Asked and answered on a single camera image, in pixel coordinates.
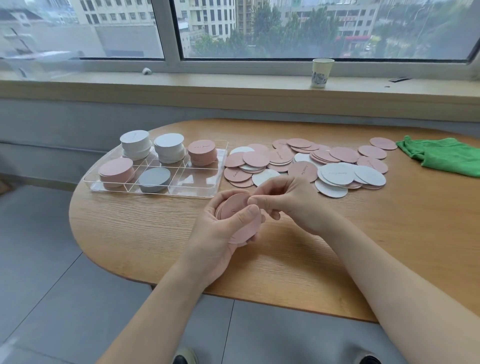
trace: oval table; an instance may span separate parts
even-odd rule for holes
[[[228,140],[229,150],[276,139],[305,138],[329,146],[358,147],[392,140],[454,136],[437,130],[251,120],[193,120],[152,130]],[[341,199],[322,196],[388,253],[480,315],[480,180],[431,170],[399,149],[389,151],[387,185],[359,189]],[[233,188],[224,178],[220,190]],[[157,283],[182,251],[206,199],[91,192],[80,182],[70,204],[70,225],[83,252],[105,270]],[[205,293],[327,315],[376,321],[335,253],[286,216],[267,218],[259,242],[238,249],[225,274]]]

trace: person's right hand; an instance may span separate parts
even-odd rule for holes
[[[321,235],[328,224],[325,217],[335,214],[307,180],[289,176],[274,177],[262,183],[248,199],[248,204],[257,205],[275,220],[280,220],[280,211],[283,211],[314,235]]]

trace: tiled floor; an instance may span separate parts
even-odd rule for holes
[[[24,186],[0,197],[0,364],[90,364],[150,293],[81,254],[71,193]],[[358,348],[405,364],[378,325],[202,296],[181,346],[200,364],[347,364]]]

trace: hand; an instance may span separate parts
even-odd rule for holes
[[[244,194],[245,191],[222,191],[212,198],[197,217],[180,257],[187,269],[202,281],[204,288],[225,272],[235,249],[247,244],[229,244],[231,236],[261,213],[257,206],[247,206],[230,218],[217,220],[215,210],[218,205],[238,193]],[[257,238],[256,234],[248,242],[254,242]]]
[[[335,214],[308,181],[289,176],[274,177],[261,184],[248,204],[257,205],[275,220],[280,220],[280,211],[283,211],[314,235],[321,235],[326,227],[325,217]]]

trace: stack of white discs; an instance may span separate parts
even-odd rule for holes
[[[157,137],[153,144],[158,160],[166,164],[182,160],[185,157],[185,147],[182,142],[182,134],[168,133]]]
[[[345,162],[321,166],[315,181],[315,187],[320,193],[333,198],[345,196],[349,189],[363,187],[378,190],[385,184],[385,176],[379,171]]]
[[[134,130],[120,137],[122,155],[132,160],[146,158],[151,150],[150,134],[145,130]]]

